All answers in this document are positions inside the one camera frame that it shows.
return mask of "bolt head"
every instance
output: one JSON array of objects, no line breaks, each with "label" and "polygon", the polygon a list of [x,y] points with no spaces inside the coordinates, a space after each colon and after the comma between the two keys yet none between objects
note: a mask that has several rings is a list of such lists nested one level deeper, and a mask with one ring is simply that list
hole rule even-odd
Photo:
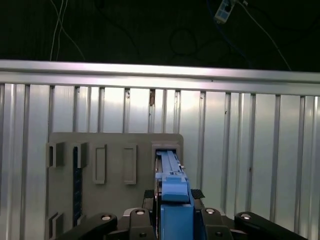
[{"label": "bolt head", "polygon": [[207,208],[205,210],[208,214],[214,214],[215,213],[215,210],[213,210],[212,208]]},{"label": "bolt head", "polygon": [[109,221],[111,219],[111,217],[106,215],[106,216],[102,216],[101,219],[103,221]]},{"label": "bolt head", "polygon": [[242,214],[241,217],[245,220],[250,220],[251,219],[251,216],[249,214]]},{"label": "bolt head", "polygon": [[138,211],[136,211],[136,214],[137,215],[143,215],[145,213],[145,211],[143,211],[143,210],[138,210]]}]

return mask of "electrical connector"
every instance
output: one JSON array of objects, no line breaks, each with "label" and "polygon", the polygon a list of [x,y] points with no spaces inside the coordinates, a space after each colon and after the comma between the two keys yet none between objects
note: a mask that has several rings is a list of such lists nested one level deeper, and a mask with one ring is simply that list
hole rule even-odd
[{"label": "electrical connector", "polygon": [[234,0],[222,0],[218,10],[215,13],[214,19],[220,24],[225,24],[234,6],[235,6]]}]

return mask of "rust spot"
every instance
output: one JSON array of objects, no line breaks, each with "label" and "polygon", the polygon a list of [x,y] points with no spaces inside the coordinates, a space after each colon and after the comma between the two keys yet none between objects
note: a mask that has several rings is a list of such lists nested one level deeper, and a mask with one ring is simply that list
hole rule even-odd
[{"label": "rust spot", "polygon": [[155,99],[156,99],[156,90],[151,89],[150,90],[150,99],[149,99],[150,106],[153,106],[155,104]]}]

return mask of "gray bracket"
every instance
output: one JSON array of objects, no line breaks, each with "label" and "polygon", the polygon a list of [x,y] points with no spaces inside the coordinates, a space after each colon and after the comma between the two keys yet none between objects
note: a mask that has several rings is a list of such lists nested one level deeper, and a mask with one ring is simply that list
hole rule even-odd
[{"label": "gray bracket", "polygon": [[[183,164],[183,137],[171,133],[54,132],[46,149],[46,240],[95,214],[120,218],[125,210],[140,207],[145,190],[154,188],[156,150],[175,150]],[[82,176],[76,203],[75,171]],[[81,205],[81,212],[73,211],[74,204]]]}]

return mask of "blue cable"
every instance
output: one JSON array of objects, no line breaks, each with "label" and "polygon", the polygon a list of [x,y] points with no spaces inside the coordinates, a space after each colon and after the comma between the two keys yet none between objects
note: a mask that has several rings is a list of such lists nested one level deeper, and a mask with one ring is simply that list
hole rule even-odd
[{"label": "blue cable", "polygon": [[224,34],[224,32],[222,31],[222,29],[220,28],[220,26],[219,26],[218,23],[216,22],[216,20],[215,20],[215,15],[214,15],[214,13],[212,12],[211,7],[210,7],[210,4],[209,4],[209,0],[206,0],[206,5],[207,5],[208,10],[209,10],[209,13],[210,13],[210,15],[211,15],[211,17],[212,17],[212,19],[213,19],[214,25],[215,25],[216,29],[218,29],[218,31],[219,31],[220,34],[222,35],[223,39],[224,39],[232,48],[234,48],[234,49],[248,62],[249,67],[250,67],[251,69],[253,69],[252,63],[248,60],[248,58],[247,58],[247,56],[244,54],[244,52],[241,51],[239,48],[237,48],[237,47],[227,38],[227,36]]}]

